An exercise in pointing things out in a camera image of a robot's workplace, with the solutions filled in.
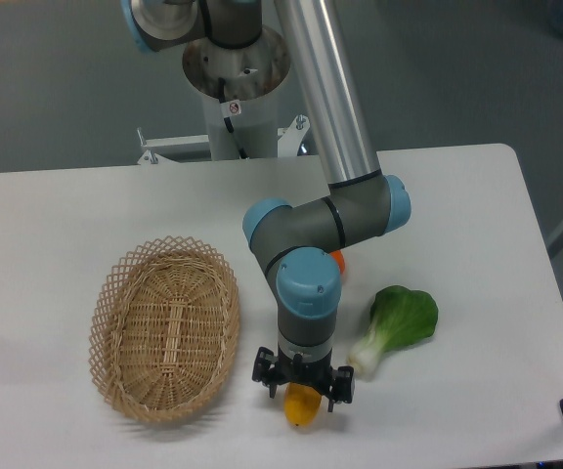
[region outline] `warning sticker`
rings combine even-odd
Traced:
[[[242,106],[240,105],[240,100],[227,101],[221,104],[221,113],[223,117],[234,117],[235,115],[240,115],[242,113]]]

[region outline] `gray floor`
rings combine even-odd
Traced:
[[[511,145],[547,235],[563,216],[563,40],[544,3],[338,2],[375,147]],[[182,49],[139,54],[119,8],[0,4],[0,172],[133,164],[138,126],[203,133]],[[265,14],[279,27],[270,0]],[[304,110],[294,76],[281,102],[282,122]],[[554,268],[563,293],[563,252]]]

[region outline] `yellow lemon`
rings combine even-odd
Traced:
[[[283,397],[285,418],[293,425],[310,425],[319,413],[321,395],[309,386],[288,383]]]

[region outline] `green leaf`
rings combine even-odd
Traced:
[[[375,295],[370,319],[385,353],[431,337],[438,322],[438,306],[429,293],[389,286]]]

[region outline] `white table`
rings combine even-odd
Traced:
[[[345,250],[333,363],[390,284],[440,307],[433,341],[396,353],[355,401],[304,432],[250,380],[276,308],[240,223],[267,196],[326,194],[319,161],[256,160],[0,174],[0,468],[456,468],[563,458],[563,306],[513,151],[384,152],[413,213]],[[91,383],[88,335],[110,267],[137,244],[192,235],[234,268],[232,377],[199,419],[121,417]]]

